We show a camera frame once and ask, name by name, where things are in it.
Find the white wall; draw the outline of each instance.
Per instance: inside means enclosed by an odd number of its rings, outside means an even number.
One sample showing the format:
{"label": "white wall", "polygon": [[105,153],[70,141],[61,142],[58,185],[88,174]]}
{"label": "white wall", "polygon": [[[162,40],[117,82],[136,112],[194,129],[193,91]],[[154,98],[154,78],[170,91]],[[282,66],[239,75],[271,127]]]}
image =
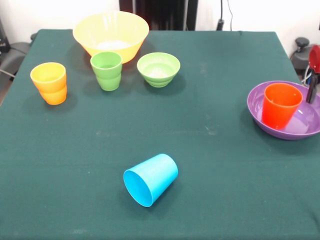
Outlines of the white wall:
{"label": "white wall", "polygon": [[[39,29],[72,29],[87,15],[119,9],[118,0],[81,2],[0,0],[0,18],[11,43],[29,42],[30,35]],[[292,0],[229,0],[229,3],[234,31],[275,31],[288,55],[296,47],[296,37],[320,44],[320,0],[304,0],[302,4]],[[223,30],[228,31],[231,16],[227,0],[223,0],[223,7]],[[196,30],[215,30],[219,18],[220,0],[199,0]]]}
{"label": "white wall", "polygon": [[119,10],[118,0],[0,0],[0,18],[10,43],[30,42],[39,29],[72,29],[87,15]]}
{"label": "white wall", "polygon": [[[198,0],[196,30],[215,30],[220,0]],[[233,31],[274,31],[286,53],[296,49],[295,39],[306,37],[320,44],[320,0],[229,0]],[[230,30],[231,15],[223,0],[223,30]]]}

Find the red cup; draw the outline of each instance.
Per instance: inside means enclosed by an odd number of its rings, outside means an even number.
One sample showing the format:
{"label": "red cup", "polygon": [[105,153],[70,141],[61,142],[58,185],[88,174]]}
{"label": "red cup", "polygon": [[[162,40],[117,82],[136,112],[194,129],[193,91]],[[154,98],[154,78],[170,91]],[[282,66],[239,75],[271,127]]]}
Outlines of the red cup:
{"label": "red cup", "polygon": [[273,129],[284,129],[302,103],[303,95],[287,83],[273,83],[264,90],[262,122]]}

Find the yellow bowl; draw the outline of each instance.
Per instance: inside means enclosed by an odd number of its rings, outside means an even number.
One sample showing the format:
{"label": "yellow bowl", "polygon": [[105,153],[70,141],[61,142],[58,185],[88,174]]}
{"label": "yellow bowl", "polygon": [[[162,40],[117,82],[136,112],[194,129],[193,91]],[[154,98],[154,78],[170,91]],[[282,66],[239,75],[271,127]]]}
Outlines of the yellow bowl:
{"label": "yellow bowl", "polygon": [[91,56],[112,51],[122,56],[123,63],[135,57],[148,33],[149,25],[142,17],[125,11],[88,16],[72,32],[74,39]]}

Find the blue cup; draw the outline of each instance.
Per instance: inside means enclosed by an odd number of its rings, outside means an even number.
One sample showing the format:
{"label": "blue cup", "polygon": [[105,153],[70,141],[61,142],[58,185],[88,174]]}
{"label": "blue cup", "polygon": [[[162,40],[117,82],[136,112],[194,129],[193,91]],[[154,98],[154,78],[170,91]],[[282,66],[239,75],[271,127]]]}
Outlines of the blue cup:
{"label": "blue cup", "polygon": [[123,180],[133,199],[150,207],[177,176],[175,161],[162,153],[126,170]]}

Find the green bowl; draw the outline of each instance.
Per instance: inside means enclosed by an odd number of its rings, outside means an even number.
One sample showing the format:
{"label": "green bowl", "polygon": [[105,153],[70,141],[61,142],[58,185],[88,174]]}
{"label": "green bowl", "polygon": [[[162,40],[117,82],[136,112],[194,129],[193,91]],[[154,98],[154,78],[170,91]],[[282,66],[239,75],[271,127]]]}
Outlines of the green bowl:
{"label": "green bowl", "polygon": [[167,86],[180,69],[179,60],[165,52],[153,52],[142,56],[136,64],[138,71],[151,86]]}

